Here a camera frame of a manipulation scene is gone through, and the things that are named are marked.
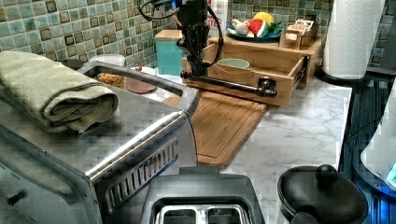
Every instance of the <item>wall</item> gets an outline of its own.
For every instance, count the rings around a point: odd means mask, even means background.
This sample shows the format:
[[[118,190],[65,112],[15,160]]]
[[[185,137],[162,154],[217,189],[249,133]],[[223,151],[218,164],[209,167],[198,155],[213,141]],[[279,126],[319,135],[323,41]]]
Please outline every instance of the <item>wall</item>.
[[[146,21],[136,0],[0,0],[0,50],[87,62],[120,53],[129,66],[156,66],[154,36],[169,19]]]
[[[284,26],[305,14],[318,16],[326,34],[333,0],[229,0],[231,19],[249,20],[259,11],[274,15]],[[395,4],[388,4],[378,29],[371,66],[379,66]],[[154,36],[175,29],[170,20],[145,21],[136,0],[0,0],[0,50],[45,55],[52,60],[86,62],[102,53],[120,53],[129,66],[156,66]]]

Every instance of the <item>green towel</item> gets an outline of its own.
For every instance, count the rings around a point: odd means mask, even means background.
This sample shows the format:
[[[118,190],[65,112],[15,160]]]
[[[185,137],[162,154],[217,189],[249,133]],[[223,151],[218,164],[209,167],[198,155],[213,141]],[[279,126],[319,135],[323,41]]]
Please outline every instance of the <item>green towel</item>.
[[[85,132],[110,119],[119,98],[99,81],[33,53],[0,52],[0,96],[48,133]]]

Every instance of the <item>cutting board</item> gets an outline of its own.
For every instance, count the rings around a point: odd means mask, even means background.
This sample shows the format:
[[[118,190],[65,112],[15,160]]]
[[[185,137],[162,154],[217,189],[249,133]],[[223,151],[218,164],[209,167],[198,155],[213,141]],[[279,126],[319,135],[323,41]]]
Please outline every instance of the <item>cutting board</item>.
[[[199,165],[226,168],[262,120],[268,105],[199,91],[200,103],[192,116]],[[175,106],[178,96],[164,103]]]

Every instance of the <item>marble countertop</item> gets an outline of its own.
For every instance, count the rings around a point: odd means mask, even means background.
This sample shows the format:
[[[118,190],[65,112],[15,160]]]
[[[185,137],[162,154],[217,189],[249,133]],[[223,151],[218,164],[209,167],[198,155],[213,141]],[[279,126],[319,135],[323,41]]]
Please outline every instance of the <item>marble countertop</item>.
[[[179,82],[178,77],[163,76]],[[248,176],[256,190],[266,224],[288,223],[280,213],[277,180],[289,168],[300,165],[337,167],[347,120],[351,89],[313,78],[304,90],[296,90],[287,108],[270,106],[233,162],[222,172]],[[144,96],[162,101],[170,92],[157,89]],[[1,223],[26,223],[0,203]]]

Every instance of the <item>green bowl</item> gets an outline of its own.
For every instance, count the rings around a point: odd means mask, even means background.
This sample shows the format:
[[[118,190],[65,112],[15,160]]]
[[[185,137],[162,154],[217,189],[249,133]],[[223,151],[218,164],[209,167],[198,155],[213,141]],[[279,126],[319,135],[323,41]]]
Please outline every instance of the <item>green bowl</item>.
[[[220,61],[218,61],[218,64],[236,68],[248,68],[249,66],[249,63],[247,61],[233,58],[221,59]]]

